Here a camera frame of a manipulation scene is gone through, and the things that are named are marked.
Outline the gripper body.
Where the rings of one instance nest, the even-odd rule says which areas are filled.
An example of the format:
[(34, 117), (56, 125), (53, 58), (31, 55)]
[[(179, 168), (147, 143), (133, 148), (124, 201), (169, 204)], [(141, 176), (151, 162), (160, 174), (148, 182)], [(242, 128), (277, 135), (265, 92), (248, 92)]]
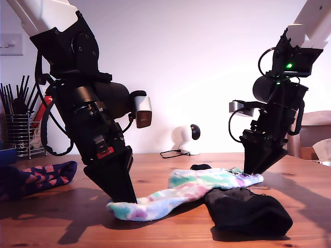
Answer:
[(282, 149), (284, 140), (291, 125), (295, 121), (297, 108), (291, 108), (278, 103), (242, 102), (244, 113), (258, 109), (259, 117), (252, 121), (249, 129), (245, 129), (239, 141), (245, 148), (273, 151)]
[(106, 156), (114, 157), (125, 150), (122, 130), (103, 103), (66, 104), (61, 117), (85, 165), (99, 164), (107, 160)]

